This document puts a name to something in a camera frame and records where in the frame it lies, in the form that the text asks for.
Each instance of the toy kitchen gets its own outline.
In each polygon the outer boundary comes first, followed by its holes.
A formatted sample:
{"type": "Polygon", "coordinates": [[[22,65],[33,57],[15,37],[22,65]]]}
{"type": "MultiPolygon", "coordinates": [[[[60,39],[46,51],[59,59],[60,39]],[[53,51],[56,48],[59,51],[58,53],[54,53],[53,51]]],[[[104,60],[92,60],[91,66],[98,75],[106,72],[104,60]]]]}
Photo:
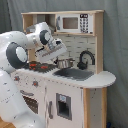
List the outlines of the toy kitchen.
{"type": "Polygon", "coordinates": [[[45,116],[47,128],[106,128],[107,87],[116,78],[103,71],[103,13],[22,13],[24,32],[46,22],[67,47],[58,58],[73,59],[71,68],[59,69],[52,61],[40,63],[32,49],[29,62],[11,74],[30,109],[45,116]]]}

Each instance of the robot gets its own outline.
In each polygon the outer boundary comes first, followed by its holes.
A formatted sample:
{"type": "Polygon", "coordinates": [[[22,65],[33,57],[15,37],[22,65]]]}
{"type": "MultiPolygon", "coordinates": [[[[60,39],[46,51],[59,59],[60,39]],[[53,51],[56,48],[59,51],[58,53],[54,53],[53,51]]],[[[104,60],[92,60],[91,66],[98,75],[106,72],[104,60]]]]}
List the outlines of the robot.
{"type": "Polygon", "coordinates": [[[0,35],[0,116],[16,128],[45,128],[45,119],[29,109],[10,74],[27,63],[29,49],[40,47],[36,56],[41,63],[67,50],[61,39],[53,39],[47,23],[34,27],[35,31],[26,35],[19,31],[0,35]]]}

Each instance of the gray wall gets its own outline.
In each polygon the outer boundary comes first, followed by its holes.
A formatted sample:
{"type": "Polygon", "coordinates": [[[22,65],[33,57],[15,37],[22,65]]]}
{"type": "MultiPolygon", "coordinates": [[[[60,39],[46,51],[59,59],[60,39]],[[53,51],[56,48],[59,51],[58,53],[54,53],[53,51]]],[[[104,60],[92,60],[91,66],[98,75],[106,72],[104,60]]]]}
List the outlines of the gray wall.
{"type": "Polygon", "coordinates": [[[7,0],[0,0],[0,34],[11,30],[7,0]]]}
{"type": "Polygon", "coordinates": [[[11,26],[22,31],[20,13],[33,11],[105,10],[104,70],[116,75],[108,87],[108,121],[128,127],[128,0],[8,0],[11,26]]]}

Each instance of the faucet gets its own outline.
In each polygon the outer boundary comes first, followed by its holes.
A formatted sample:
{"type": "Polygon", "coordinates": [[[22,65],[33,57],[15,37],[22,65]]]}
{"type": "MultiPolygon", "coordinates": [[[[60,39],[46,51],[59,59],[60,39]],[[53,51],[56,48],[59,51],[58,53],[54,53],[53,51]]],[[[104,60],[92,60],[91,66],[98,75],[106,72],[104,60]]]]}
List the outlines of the faucet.
{"type": "Polygon", "coordinates": [[[91,57],[91,59],[92,59],[92,65],[95,65],[95,58],[94,58],[93,54],[90,51],[87,51],[87,50],[86,51],[83,51],[80,54],[80,58],[79,58],[80,61],[77,64],[77,67],[79,69],[81,69],[81,70],[87,69],[87,66],[88,66],[88,62],[86,62],[86,63],[83,63],[82,62],[82,57],[83,57],[84,54],[88,54],[91,57]]]}

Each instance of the utensil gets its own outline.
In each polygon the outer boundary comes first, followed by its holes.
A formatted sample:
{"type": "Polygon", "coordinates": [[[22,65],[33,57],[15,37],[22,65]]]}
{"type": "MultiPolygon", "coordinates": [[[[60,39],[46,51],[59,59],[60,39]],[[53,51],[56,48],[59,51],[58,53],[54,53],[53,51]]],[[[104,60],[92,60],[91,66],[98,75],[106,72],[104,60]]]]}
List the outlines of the utensil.
{"type": "Polygon", "coordinates": [[[73,58],[62,59],[62,60],[57,59],[56,64],[59,69],[71,68],[71,67],[73,67],[73,61],[75,61],[75,60],[73,60],[73,58]]]}

